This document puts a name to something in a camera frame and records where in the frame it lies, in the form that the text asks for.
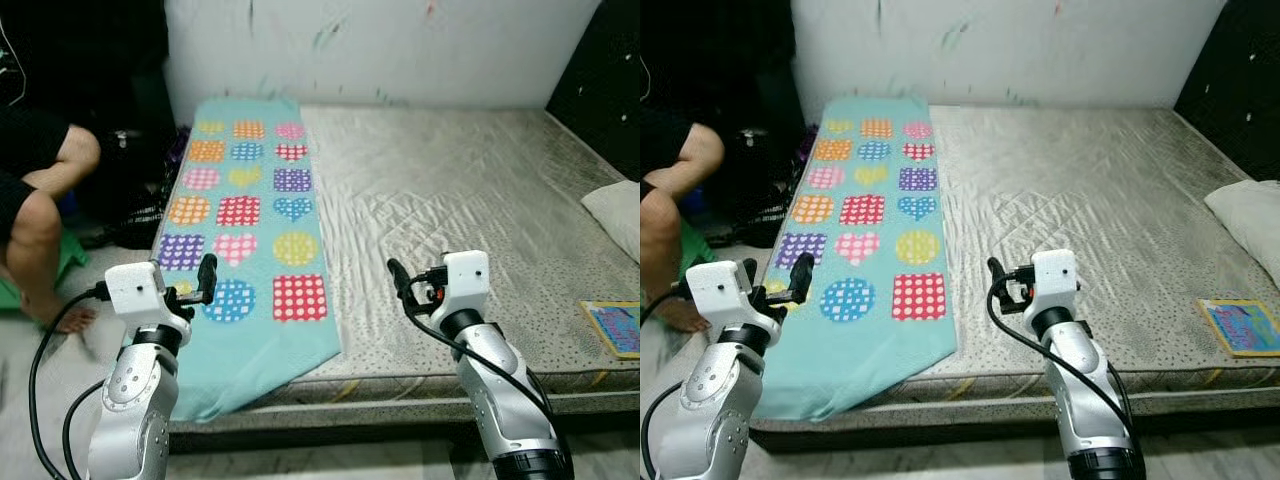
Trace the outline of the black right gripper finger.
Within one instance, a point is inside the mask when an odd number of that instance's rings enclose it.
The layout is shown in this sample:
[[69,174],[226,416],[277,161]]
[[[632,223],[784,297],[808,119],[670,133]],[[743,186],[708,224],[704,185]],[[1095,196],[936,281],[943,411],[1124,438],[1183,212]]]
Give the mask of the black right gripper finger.
[[1000,311],[1012,312],[1014,300],[1009,293],[1009,287],[1007,287],[1009,280],[1006,279],[1007,273],[1004,270],[1002,264],[996,257],[989,257],[987,260],[987,268],[989,269],[992,275],[991,288],[995,292],[995,298],[998,301]]
[[393,287],[396,288],[396,298],[401,302],[402,310],[406,315],[415,315],[419,302],[411,291],[411,285],[413,283],[412,276],[397,259],[388,259],[387,268],[392,274]]

